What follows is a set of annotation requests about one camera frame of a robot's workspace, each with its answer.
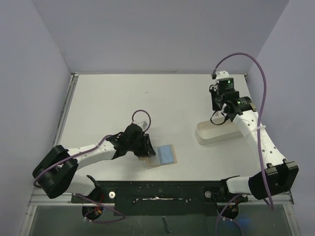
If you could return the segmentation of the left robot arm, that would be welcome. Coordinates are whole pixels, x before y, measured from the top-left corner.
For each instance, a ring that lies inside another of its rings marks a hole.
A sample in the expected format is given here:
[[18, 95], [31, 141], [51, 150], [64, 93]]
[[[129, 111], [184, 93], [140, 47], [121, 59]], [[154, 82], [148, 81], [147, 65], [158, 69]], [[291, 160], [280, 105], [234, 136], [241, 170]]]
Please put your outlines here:
[[150, 136], [138, 124], [132, 123], [123, 132], [106, 135], [96, 144], [77, 148], [53, 147], [33, 170], [33, 184], [43, 189], [50, 199], [73, 193], [95, 202], [100, 197], [97, 181], [76, 172], [100, 161], [125, 156], [128, 152], [140, 158], [156, 156]]

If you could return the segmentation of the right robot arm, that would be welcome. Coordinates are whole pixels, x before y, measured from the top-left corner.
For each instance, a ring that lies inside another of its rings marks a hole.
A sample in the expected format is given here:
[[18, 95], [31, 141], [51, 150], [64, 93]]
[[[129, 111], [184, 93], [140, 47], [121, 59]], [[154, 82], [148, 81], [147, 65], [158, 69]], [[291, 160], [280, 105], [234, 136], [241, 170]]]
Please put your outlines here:
[[248, 96], [241, 97], [233, 78], [217, 79], [209, 87], [214, 112], [221, 112], [240, 130], [259, 161], [260, 171], [251, 177], [231, 177], [219, 189], [220, 197], [231, 201], [238, 193], [262, 200], [291, 190], [298, 174], [296, 162], [288, 161], [272, 142]]

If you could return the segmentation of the beige card holder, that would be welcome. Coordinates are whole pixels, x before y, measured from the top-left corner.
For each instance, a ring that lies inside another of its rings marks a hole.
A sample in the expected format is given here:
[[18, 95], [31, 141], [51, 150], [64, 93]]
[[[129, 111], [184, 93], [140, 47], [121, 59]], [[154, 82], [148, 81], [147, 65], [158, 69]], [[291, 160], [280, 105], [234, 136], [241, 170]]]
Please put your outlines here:
[[176, 164], [177, 158], [173, 145], [163, 145], [153, 148], [156, 155], [139, 157], [141, 161], [145, 161], [148, 167], [164, 166], [169, 164]]

